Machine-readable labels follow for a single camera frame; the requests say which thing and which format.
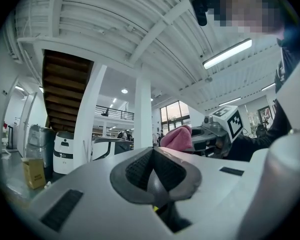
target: fluorescent light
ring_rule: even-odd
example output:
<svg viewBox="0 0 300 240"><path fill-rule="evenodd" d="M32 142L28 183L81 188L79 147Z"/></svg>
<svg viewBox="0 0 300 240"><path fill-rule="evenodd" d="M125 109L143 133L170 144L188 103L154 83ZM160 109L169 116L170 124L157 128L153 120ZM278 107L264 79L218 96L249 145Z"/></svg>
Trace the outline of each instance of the fluorescent light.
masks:
<svg viewBox="0 0 300 240"><path fill-rule="evenodd" d="M276 83L270 84L269 86L263 88L261 91L265 91L265 90L267 90L267 89L269 89L269 88L271 88L271 87L273 87L275 85L276 85Z"/></svg>
<svg viewBox="0 0 300 240"><path fill-rule="evenodd" d="M18 90L21 90L21 91L23 91L23 92L25 91L24 89L22 89L22 88L19 87L19 86L16 86L15 88L18 89Z"/></svg>
<svg viewBox="0 0 300 240"><path fill-rule="evenodd" d="M224 60L250 48L251 46L252 46L252 40L250 38L243 40L242 42L239 42L236 45L231 46L230 48L220 52L216 56L204 62L203 63L204 68L208 70L211 67L217 65L218 63L223 62Z"/></svg>
<svg viewBox="0 0 300 240"><path fill-rule="evenodd" d="M223 105L226 105L226 104L229 104L229 103L232 103L232 102L236 102L236 101L241 100L241 99L242 99L242 98L240 97L240 98L236 98L236 99L227 101L227 102L225 102L225 103L220 104L219 107L221 107L221 106L223 106Z"/></svg>

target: floor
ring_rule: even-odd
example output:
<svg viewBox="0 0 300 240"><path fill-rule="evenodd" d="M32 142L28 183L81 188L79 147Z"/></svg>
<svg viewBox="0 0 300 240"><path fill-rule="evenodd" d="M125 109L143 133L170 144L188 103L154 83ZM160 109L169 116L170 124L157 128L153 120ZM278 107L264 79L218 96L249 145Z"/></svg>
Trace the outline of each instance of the floor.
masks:
<svg viewBox="0 0 300 240"><path fill-rule="evenodd" d="M48 180L53 183L62 176L53 173L52 178ZM21 155L17 151L12 152L11 156L6 153L0 154L0 188L10 204L25 209L31 200L44 190L44 187L31 189L27 186Z"/></svg>

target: black rubber pad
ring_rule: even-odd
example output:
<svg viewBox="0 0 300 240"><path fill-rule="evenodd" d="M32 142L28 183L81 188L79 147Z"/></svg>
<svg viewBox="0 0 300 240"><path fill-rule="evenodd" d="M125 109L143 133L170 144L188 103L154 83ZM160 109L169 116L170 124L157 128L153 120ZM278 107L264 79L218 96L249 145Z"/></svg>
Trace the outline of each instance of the black rubber pad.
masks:
<svg viewBox="0 0 300 240"><path fill-rule="evenodd" d="M243 170L237 170L237 169L232 169L229 167L222 167L220 169L221 172L227 173L227 174L233 174L233 175L237 175L237 176L242 176L244 174Z"/></svg>
<svg viewBox="0 0 300 240"><path fill-rule="evenodd" d="M51 210L43 216L41 222L58 232L82 196L83 193L80 191L68 190Z"/></svg>

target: pink cloth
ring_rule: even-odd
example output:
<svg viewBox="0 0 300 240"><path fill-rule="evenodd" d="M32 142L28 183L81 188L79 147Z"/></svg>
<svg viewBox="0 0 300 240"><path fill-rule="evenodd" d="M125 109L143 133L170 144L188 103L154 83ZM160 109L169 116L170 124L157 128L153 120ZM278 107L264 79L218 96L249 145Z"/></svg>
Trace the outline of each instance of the pink cloth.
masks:
<svg viewBox="0 0 300 240"><path fill-rule="evenodd" d="M191 133L192 130L188 125L182 125L169 131L160 141L160 146L176 151L190 149L192 148Z"/></svg>

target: railing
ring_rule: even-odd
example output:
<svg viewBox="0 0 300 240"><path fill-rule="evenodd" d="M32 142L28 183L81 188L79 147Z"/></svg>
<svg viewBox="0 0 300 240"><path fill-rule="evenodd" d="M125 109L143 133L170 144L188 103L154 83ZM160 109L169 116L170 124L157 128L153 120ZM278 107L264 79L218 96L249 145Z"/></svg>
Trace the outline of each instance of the railing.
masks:
<svg viewBox="0 0 300 240"><path fill-rule="evenodd" d="M105 106L96 106L94 114L98 116L104 116L104 117L116 118L116 119L126 119L126 120L135 119L134 113L117 110Z"/></svg>

